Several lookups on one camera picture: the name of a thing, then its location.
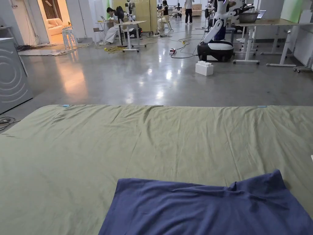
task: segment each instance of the black pants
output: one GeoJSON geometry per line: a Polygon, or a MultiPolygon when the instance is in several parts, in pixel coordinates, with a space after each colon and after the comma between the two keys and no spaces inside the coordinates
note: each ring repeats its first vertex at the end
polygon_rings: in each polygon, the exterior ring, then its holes
{"type": "Polygon", "coordinates": [[[189,18],[189,23],[192,23],[192,9],[186,9],[186,19],[185,19],[185,23],[188,22],[188,15],[190,16],[190,18],[189,18]]]}

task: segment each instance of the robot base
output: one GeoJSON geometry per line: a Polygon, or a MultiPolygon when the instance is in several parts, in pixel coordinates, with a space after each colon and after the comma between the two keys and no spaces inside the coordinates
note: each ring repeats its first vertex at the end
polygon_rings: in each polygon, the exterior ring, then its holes
{"type": "Polygon", "coordinates": [[[227,42],[227,46],[225,46],[224,48],[213,49],[218,44],[221,47],[224,47],[222,43],[212,43],[212,41],[210,43],[204,43],[204,42],[200,43],[197,47],[199,60],[202,60],[202,61],[215,60],[215,61],[221,61],[221,62],[227,62],[228,60],[230,60],[234,52],[233,45],[227,42]]]}

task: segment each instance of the black shirt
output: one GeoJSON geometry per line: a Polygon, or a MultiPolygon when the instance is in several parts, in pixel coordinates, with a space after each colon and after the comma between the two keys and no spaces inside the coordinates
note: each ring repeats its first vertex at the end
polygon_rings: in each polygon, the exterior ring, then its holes
{"type": "Polygon", "coordinates": [[[168,5],[164,7],[163,15],[168,15],[168,5]]]}

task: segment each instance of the blue towel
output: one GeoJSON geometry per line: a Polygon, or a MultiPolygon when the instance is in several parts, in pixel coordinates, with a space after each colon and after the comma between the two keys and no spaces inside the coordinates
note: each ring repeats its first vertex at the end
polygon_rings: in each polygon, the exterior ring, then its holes
{"type": "Polygon", "coordinates": [[[120,179],[99,235],[313,234],[280,171],[230,187],[120,179]]]}

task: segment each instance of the doorway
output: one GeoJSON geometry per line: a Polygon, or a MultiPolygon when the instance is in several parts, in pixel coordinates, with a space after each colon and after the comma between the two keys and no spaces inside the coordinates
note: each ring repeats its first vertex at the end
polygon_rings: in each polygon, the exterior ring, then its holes
{"type": "Polygon", "coordinates": [[[63,44],[62,29],[71,26],[66,0],[37,0],[51,44],[63,44]]]}

